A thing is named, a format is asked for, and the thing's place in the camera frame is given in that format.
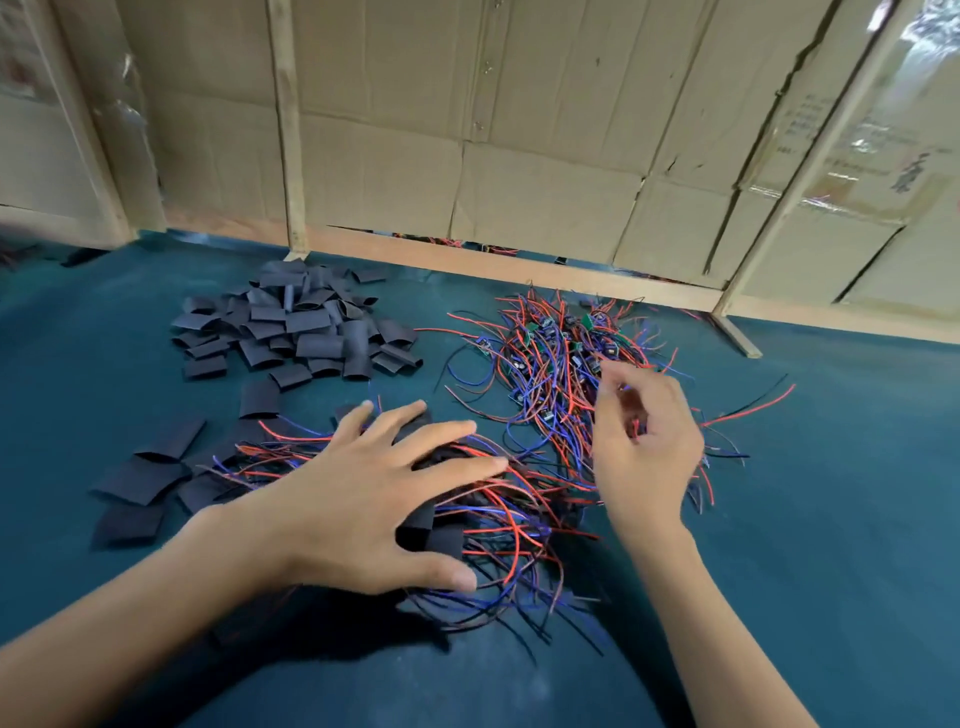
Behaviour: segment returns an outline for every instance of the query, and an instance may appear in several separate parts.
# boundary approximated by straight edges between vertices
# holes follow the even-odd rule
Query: fingernail
[[[461,592],[463,594],[476,592],[477,575],[473,573],[473,569],[470,567],[463,566],[461,569],[457,569],[456,573],[453,574],[453,577],[450,579],[450,585],[453,587],[454,591]]]

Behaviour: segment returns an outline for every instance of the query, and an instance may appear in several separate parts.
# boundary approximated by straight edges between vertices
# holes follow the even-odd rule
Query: green work surface
[[[87,489],[168,420],[206,416],[195,447],[225,431],[241,382],[263,375],[248,373],[232,353],[227,377],[183,381],[168,326],[185,296],[219,293],[281,255],[160,237],[72,271],[35,261],[0,274],[0,640],[146,553],[89,550],[104,504]],[[362,288],[380,296],[378,315],[410,326],[448,327],[453,309],[490,318],[494,298],[516,292],[493,281],[390,272]],[[705,322],[640,311],[679,347],[675,366],[694,377],[681,377],[687,397],[708,416],[752,400],[784,374],[797,384],[781,404],[722,425],[752,458],[746,468],[714,461],[716,506],[702,516],[684,506],[721,590],[783,676],[824,725],[955,724],[960,494],[951,453],[960,435],[960,350],[738,322],[764,352],[751,361]],[[284,412],[326,429],[336,406],[374,395],[385,407],[425,398],[435,418],[463,418],[435,386],[460,345],[423,333],[414,351],[425,364],[414,375],[377,372],[370,386],[318,379],[284,394]],[[467,379],[489,366],[475,352],[455,361]],[[499,390],[482,404],[497,414],[514,407]],[[500,425],[480,426],[499,439]],[[170,503],[164,538],[184,520]],[[339,640],[336,647],[224,654],[201,641],[113,724],[689,724],[662,635],[605,514],[590,512],[587,527],[603,542],[565,551],[578,593],[609,602],[576,619],[603,656],[559,619],[549,624],[550,645],[510,619],[513,633],[493,624],[444,646],[385,634],[375,619],[364,630],[363,608],[350,608],[344,628],[343,610],[318,611],[305,626],[301,610],[297,628]]]

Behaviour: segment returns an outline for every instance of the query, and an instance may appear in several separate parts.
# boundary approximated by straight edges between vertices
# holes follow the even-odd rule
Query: hand
[[[432,497],[502,473],[507,460],[457,458],[412,471],[434,448],[476,430],[474,422],[426,425],[394,445],[400,428],[425,408],[416,401],[384,412],[361,434],[373,409],[364,402],[313,460],[266,488],[205,508],[196,519],[215,518],[256,544],[257,563],[266,565],[262,589],[315,584],[363,594],[400,587],[472,592],[476,576],[469,566],[439,553],[406,551],[395,530]]]
[[[621,540],[656,548],[684,532],[680,507],[704,437],[676,379],[623,362],[601,366],[593,425],[597,487]],[[637,419],[646,433],[633,440],[627,426]]]

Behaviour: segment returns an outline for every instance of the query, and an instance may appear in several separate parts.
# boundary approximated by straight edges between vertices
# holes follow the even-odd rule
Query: person's left hand
[[[194,521],[217,522],[253,544],[250,564],[265,571],[262,589],[315,584],[363,594],[400,587],[472,592],[476,576],[469,566],[439,553],[406,551],[395,531],[422,503],[502,473],[507,460],[456,458],[411,470],[434,448],[476,431],[475,422],[437,423],[394,445],[400,428],[425,408],[416,401],[384,412],[361,434],[373,409],[364,402],[313,460],[265,488],[205,508]],[[238,543],[224,541],[224,548]]]

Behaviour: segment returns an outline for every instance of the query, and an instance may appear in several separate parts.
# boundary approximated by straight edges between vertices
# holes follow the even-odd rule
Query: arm
[[[639,417],[636,440],[625,424]],[[676,379],[604,362],[593,433],[597,485],[634,560],[701,728],[815,726],[717,589],[680,520],[704,440]]]
[[[251,597],[294,584],[366,594],[407,586],[476,588],[473,571],[396,545],[396,527],[428,499],[492,477],[503,458],[411,466],[472,433],[472,422],[420,428],[396,445],[422,401],[360,434],[369,402],[326,450],[269,488],[201,511],[132,569],[0,650],[0,716],[37,728],[96,723],[154,669]]]

